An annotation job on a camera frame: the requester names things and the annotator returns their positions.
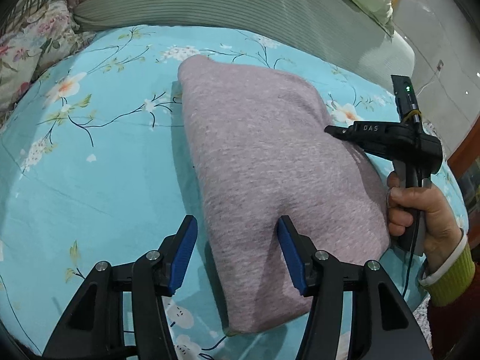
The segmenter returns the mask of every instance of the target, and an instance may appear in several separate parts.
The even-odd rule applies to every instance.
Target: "lime green cuff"
[[[465,245],[453,265],[435,283],[424,288],[430,293],[435,306],[443,307],[453,303],[470,286],[475,275],[470,247]]]

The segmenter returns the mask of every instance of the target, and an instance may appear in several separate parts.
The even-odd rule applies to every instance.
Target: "silver screw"
[[[328,253],[325,252],[324,250],[317,250],[315,252],[315,257],[318,258],[319,260],[327,260],[328,259]]]
[[[109,263],[106,261],[97,262],[97,264],[95,265],[95,269],[99,272],[105,271],[105,269],[107,269],[108,267]]]
[[[156,260],[158,257],[160,257],[160,253],[157,250],[151,250],[150,252],[147,253],[147,259],[150,261]]]
[[[380,269],[380,264],[378,261],[375,261],[374,259],[371,259],[368,261],[367,266],[372,270],[372,271],[378,271]]]

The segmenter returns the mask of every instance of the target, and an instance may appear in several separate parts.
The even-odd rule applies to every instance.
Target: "dark red sleeve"
[[[435,307],[428,304],[433,358],[445,357],[453,345],[462,337],[474,313],[480,314],[480,266],[476,266],[475,276],[470,287],[455,302]]]

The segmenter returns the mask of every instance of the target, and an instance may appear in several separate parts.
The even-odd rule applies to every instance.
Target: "person's arm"
[[[399,179],[390,174],[388,230],[399,236],[413,222],[403,207],[425,211],[427,257],[420,284],[430,293],[428,319],[433,356],[442,359],[462,337],[480,301],[480,268],[472,261],[467,236],[457,226],[443,193],[431,188],[399,188]]]

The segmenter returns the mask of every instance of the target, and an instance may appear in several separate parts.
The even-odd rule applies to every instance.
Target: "white sleeve trim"
[[[435,284],[440,278],[452,267],[455,261],[457,261],[458,257],[460,257],[460,254],[462,254],[463,250],[465,249],[465,246],[467,245],[467,235],[465,231],[462,229],[462,239],[460,240],[460,243],[457,245],[455,250],[452,252],[450,257],[447,258],[447,260],[442,264],[438,270],[436,270],[433,274],[426,276],[425,277],[425,272],[426,268],[428,267],[428,263],[425,260],[421,273],[420,273],[420,278],[418,282],[422,287],[425,286],[431,286],[432,284]]]

